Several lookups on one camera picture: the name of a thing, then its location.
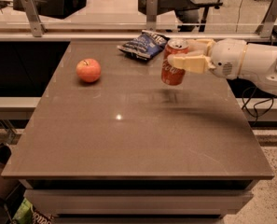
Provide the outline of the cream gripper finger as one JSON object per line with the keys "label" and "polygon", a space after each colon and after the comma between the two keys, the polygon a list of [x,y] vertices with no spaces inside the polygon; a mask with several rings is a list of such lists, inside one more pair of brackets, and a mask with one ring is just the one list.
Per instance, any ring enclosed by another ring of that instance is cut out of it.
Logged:
{"label": "cream gripper finger", "polygon": [[167,61],[172,67],[190,73],[204,74],[208,70],[215,69],[211,58],[205,55],[172,54],[167,57]]}
{"label": "cream gripper finger", "polygon": [[213,39],[188,39],[189,51],[195,55],[209,56],[215,45]]}

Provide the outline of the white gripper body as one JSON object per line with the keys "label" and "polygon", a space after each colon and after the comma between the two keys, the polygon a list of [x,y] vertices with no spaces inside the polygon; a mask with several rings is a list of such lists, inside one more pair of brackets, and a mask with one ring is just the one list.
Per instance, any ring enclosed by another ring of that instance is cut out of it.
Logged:
{"label": "white gripper body", "polygon": [[210,53],[213,65],[210,71],[217,77],[237,78],[246,47],[247,43],[243,40],[224,39],[217,41]]}

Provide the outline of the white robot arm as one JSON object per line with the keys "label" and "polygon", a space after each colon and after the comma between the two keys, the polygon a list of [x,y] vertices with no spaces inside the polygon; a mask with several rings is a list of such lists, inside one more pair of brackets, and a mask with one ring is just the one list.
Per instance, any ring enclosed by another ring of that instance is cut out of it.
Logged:
{"label": "white robot arm", "polygon": [[167,56],[169,64],[197,74],[210,71],[216,77],[244,79],[277,96],[277,46],[247,43],[239,39],[189,39],[192,51]]}

